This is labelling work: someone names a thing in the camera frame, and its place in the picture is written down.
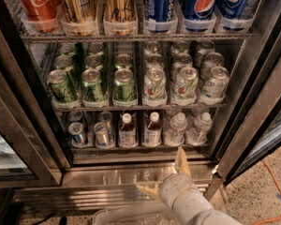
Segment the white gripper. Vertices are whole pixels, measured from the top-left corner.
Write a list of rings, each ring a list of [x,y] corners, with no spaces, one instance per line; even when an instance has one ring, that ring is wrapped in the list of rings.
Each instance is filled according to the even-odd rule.
[[[213,207],[199,192],[191,179],[185,150],[179,147],[174,170],[160,186],[155,181],[137,182],[135,187],[143,194],[161,201],[176,216],[181,225],[187,225],[196,215]]]

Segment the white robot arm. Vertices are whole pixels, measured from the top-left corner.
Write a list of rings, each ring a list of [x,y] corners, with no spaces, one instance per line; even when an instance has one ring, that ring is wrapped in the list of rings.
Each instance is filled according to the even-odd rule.
[[[162,183],[137,182],[135,186],[143,194],[163,202],[181,225],[242,225],[226,213],[215,210],[200,193],[182,147],[178,148],[174,169],[175,173]]]

